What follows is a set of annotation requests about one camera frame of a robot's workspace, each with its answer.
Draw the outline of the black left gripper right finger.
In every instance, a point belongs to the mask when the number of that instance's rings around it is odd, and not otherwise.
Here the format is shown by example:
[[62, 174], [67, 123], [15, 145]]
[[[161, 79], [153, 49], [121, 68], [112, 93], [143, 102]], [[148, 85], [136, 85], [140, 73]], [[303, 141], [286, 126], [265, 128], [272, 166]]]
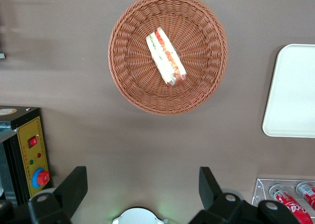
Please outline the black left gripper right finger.
[[283, 204], [263, 200], [257, 207], [239, 196], [223, 192], [208, 167], [200, 167], [199, 196], [204, 209], [191, 224], [298, 224], [297, 218]]

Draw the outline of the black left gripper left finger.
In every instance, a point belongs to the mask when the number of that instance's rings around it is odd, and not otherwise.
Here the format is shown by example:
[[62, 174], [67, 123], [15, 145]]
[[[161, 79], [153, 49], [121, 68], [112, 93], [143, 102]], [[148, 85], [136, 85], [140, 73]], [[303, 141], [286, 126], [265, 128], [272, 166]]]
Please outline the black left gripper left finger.
[[88, 191], [87, 168], [76, 167], [55, 189], [37, 193], [27, 203], [14, 207], [0, 201], [2, 224], [70, 224]]

